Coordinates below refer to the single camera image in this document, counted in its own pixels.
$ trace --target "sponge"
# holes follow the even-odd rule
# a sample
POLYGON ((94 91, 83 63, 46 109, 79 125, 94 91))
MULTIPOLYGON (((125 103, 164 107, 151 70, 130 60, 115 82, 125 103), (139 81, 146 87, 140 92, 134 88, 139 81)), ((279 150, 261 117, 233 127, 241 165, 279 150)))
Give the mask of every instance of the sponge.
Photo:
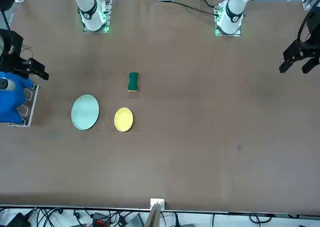
POLYGON ((137 92, 139 90, 139 73, 131 72, 129 73, 129 92, 137 92))

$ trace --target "floor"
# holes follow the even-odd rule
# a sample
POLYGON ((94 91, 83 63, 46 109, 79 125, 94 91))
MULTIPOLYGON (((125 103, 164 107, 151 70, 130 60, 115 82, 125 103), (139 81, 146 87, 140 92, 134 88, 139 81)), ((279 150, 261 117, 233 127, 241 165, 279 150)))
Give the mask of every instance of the floor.
MULTIPOLYGON (((22 214, 27 214, 31 209, 5 209, 0 213, 0 225, 7 225, 11 219, 19 212, 22 214)), ((76 210, 77 213, 80 214, 80 223, 83 226, 89 226, 92 223, 92 219, 84 210, 76 210)), ((93 211, 89 210, 89 214, 93 214, 99 212, 102 215, 109 215, 107 211, 93 211)), ((29 222, 32 227, 37 226, 37 213, 32 214, 29 218, 29 222)), ((73 210, 63 210, 62 214, 55 213, 51 218, 53 227, 75 227, 79 226, 79 223, 75 216, 73 215, 73 210)), ((129 212, 122 212, 121 215, 125 216, 129 212)), ((133 219, 138 212, 130 213, 126 217, 126 222, 128 223, 131 219, 133 219)), ((255 224, 250 221, 248 216, 235 216, 235 215, 220 215, 216 214, 214 216, 212 214, 199 214, 199 213, 178 213, 178 220, 183 227, 183 225, 188 225, 188 227, 258 227, 258 224, 255 224)), ((140 212, 141 219, 143 223, 146 223, 149 213, 140 212)), ((171 212, 164 212, 163 216, 165 218, 165 222, 163 218, 160 219, 159 227, 174 227, 176 223, 176 217, 171 212)), ((119 216, 116 219, 112 218, 113 222, 117 222, 119 216)), ((260 217, 260 221, 266 221, 268 218, 260 217)), ((39 227, 43 227, 45 222, 45 218, 42 222, 39 223, 39 227)), ((309 219, 293 219, 293 218, 272 218, 270 222, 262 224, 264 227, 318 227, 319 220, 309 220, 309 219)))

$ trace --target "table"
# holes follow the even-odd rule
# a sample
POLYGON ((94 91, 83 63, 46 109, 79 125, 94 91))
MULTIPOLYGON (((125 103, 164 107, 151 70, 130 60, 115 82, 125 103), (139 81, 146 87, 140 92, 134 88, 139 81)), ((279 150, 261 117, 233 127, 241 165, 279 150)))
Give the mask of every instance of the table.
POLYGON ((172 210, 320 214, 320 70, 278 70, 301 3, 248 3, 241 38, 155 0, 119 0, 108 34, 82 33, 76 8, 15 9, 12 29, 50 80, 32 77, 32 127, 0 126, 2 203, 147 209, 164 198, 172 210), (138 93, 127 90, 133 71, 138 93), (70 118, 83 94, 100 106, 88 131, 70 118), (113 123, 121 107, 134 114, 127 133, 113 123))

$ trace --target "light blue plate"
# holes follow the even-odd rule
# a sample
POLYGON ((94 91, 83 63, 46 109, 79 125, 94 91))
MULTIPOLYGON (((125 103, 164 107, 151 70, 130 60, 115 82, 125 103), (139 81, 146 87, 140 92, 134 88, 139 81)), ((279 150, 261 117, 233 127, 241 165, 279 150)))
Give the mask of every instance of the light blue plate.
POLYGON ((97 122, 99 104, 95 97, 85 94, 79 97, 72 106, 71 120, 73 125, 81 130, 88 130, 97 122))

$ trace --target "blue object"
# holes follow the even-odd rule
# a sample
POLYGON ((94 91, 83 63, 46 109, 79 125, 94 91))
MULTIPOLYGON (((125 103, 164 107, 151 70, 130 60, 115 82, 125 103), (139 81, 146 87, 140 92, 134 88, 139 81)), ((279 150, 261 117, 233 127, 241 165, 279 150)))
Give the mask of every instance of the blue object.
POLYGON ((13 90, 0 90, 0 122, 23 123, 17 108, 26 101, 25 88, 32 88, 34 83, 30 79, 24 79, 14 73, 0 72, 0 78, 11 80, 15 84, 13 90))

